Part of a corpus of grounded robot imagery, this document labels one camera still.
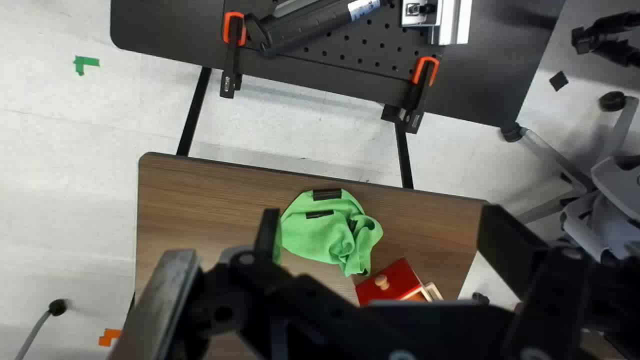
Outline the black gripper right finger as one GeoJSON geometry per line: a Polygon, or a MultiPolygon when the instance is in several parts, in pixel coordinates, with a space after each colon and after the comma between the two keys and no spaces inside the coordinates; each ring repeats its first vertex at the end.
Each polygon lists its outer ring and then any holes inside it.
{"type": "Polygon", "coordinates": [[[575,248],[552,251],[533,277],[503,340],[506,360],[575,360],[592,260],[575,248]]]}

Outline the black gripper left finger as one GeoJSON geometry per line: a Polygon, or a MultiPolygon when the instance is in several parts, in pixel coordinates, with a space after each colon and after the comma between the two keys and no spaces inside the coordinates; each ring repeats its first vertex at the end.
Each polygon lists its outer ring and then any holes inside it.
{"type": "Polygon", "coordinates": [[[198,270],[194,251],[163,252],[107,360],[181,360],[177,327],[198,270]]]}

